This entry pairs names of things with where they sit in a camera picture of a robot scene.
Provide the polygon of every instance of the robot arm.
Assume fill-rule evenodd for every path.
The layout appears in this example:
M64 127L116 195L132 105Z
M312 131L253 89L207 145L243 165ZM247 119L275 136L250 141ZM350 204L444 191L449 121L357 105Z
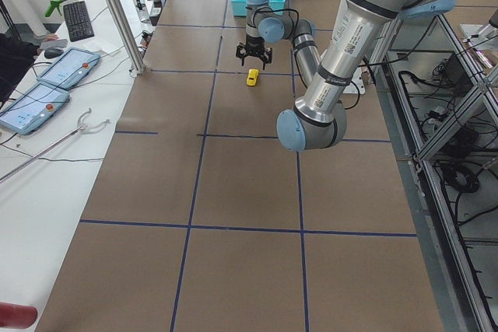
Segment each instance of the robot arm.
M312 25L292 14L279 16L268 0L247 0L246 44L237 57L259 57L271 63L272 50L265 41L281 39L293 44L296 62L308 85L292 110L277 120L282 145L289 150L323 149L342 140L346 129L345 110L340 102L344 88L360 64L381 27L396 17L435 16L451 10L456 0L345 0L347 8L338 15L336 30L323 58L313 40Z

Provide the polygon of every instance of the green handle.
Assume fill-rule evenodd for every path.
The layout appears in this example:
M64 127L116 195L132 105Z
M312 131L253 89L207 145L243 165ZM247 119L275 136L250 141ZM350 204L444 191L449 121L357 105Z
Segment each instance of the green handle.
M61 4L63 0L50 0L50 7L48 7L47 11L45 12L45 17L50 17L54 9L57 8L59 15L62 16L61 13Z

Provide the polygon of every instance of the black sleeve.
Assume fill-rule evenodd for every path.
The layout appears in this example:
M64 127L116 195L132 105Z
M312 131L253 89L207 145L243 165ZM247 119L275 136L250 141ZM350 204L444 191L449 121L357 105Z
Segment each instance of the black sleeve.
M33 58L37 54L38 46L32 43L23 42L16 38L6 37L0 33L0 48L12 56L21 58Z

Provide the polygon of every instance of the blue tablet device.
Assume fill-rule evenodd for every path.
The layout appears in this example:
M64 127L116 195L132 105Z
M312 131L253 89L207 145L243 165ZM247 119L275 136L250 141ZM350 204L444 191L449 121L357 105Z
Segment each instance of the blue tablet device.
M69 93L42 82L0 112L0 125L20 135L37 130L69 101Z
M71 47L38 75L37 81L61 89L70 89L85 78L99 60L99 54Z

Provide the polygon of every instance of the person's hand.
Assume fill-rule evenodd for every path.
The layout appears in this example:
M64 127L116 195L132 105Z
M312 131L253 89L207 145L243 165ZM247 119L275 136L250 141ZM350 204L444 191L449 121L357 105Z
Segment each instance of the person's hand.
M58 35L57 35L57 34L48 34L48 35L45 37L44 42L48 42L49 40L57 40L57 39L59 39L59 37L58 37ZM37 49L37 56L38 56L39 54L41 54L41 52L42 52L42 51L43 51L43 50L42 50L41 48L38 48L38 49Z

